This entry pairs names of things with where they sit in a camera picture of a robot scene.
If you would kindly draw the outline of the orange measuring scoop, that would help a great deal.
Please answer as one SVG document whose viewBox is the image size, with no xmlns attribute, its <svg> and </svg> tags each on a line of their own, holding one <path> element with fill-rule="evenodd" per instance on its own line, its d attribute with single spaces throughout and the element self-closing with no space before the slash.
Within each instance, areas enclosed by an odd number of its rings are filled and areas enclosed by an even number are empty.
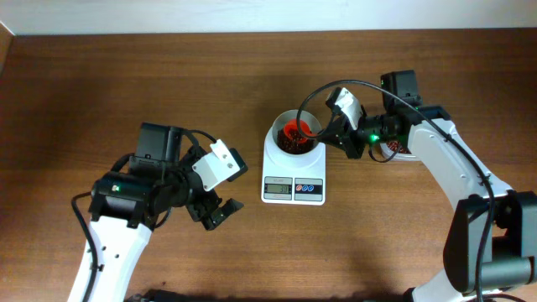
<svg viewBox="0 0 537 302">
<path fill-rule="evenodd" d="M 283 131 L 286 138 L 297 144 L 306 143 L 308 136 L 313 135 L 306 122 L 298 122 L 296 119 L 289 120 L 285 124 Z"/>
</svg>

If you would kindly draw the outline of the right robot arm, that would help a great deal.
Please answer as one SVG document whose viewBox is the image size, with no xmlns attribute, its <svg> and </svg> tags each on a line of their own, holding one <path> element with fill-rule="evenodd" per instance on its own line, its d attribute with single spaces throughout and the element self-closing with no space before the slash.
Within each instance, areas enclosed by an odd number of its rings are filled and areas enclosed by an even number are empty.
<svg viewBox="0 0 537 302">
<path fill-rule="evenodd" d="M 384 114 L 369 116 L 345 89 L 325 84 L 331 120 L 314 139 L 350 159 L 366 147 L 397 142 L 432 174 L 454 210 L 443 249 L 443 269 L 408 289 L 407 301 L 508 299 L 509 291 L 536 281 L 536 194 L 516 191 L 490 171 L 464 143 L 441 106 L 426 106 L 412 70 L 384 74 L 374 90 Z"/>
</svg>

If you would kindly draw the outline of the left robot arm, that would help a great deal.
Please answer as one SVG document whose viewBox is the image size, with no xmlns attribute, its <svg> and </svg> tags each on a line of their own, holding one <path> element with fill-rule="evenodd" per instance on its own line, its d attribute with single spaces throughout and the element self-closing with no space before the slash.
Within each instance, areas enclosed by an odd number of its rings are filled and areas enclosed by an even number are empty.
<svg viewBox="0 0 537 302">
<path fill-rule="evenodd" d="M 215 191 L 248 166 L 219 139 L 204 150 L 195 130 L 144 122 L 134 152 L 123 155 L 91 190 L 91 219 L 71 200 L 86 238 L 71 301 L 121 301 L 143 250 L 174 208 L 184 207 L 207 231 L 221 225 L 243 204 Z"/>
</svg>

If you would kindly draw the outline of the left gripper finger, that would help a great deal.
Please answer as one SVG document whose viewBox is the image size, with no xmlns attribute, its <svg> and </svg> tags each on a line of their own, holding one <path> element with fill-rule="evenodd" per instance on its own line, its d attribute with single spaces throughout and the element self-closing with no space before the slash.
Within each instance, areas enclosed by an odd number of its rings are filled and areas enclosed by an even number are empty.
<svg viewBox="0 0 537 302">
<path fill-rule="evenodd" d="M 193 222 L 206 219 L 222 203 L 222 198 L 214 191 L 201 192 L 185 205 Z"/>
<path fill-rule="evenodd" d="M 203 219 L 203 227 L 206 231 L 213 231 L 220 226 L 229 216 L 241 210 L 244 207 L 242 202 L 229 199 L 223 206 L 218 206 Z"/>
</svg>

